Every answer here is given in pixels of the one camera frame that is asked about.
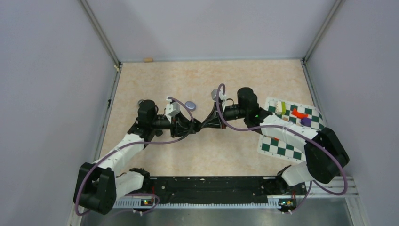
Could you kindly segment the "purple earbud charging case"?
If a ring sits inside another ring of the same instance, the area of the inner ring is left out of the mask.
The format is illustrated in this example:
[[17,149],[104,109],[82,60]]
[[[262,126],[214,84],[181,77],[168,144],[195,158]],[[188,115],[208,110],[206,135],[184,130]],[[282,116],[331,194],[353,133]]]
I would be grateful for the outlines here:
[[186,101],[185,102],[185,106],[191,112],[193,112],[193,111],[195,111],[197,109],[197,105],[194,102],[192,102],[192,101]]

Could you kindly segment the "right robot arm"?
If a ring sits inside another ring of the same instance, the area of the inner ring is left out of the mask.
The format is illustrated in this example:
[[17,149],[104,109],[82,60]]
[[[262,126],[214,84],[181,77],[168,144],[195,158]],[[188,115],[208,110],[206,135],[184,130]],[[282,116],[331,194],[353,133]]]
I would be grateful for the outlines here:
[[288,194],[295,185],[304,182],[328,184],[338,175],[347,185],[344,167],[350,158],[332,129],[324,127],[317,130],[283,120],[261,108],[257,95],[249,87],[240,88],[237,104],[227,106],[224,88],[222,83],[211,92],[214,110],[203,122],[203,127],[215,123],[215,128],[257,132],[283,141],[305,155],[304,162],[285,167],[279,173],[276,188],[280,193]]

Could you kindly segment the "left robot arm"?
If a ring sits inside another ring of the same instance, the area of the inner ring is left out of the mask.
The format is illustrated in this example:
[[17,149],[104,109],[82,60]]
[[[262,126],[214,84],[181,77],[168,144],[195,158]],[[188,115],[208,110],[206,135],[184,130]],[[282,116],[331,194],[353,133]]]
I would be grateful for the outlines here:
[[158,107],[152,100],[144,100],[138,108],[138,117],[123,139],[94,163],[84,163],[79,169],[74,194],[75,213],[83,216],[80,207],[103,215],[110,212],[115,202],[132,191],[146,194],[150,191],[151,182],[144,173],[130,171],[122,176],[120,172],[125,165],[148,145],[163,145],[164,142],[153,142],[159,131],[169,129],[174,142],[201,129],[201,122],[194,117],[185,118],[180,112],[184,103],[168,97],[168,104],[163,115],[158,114]]

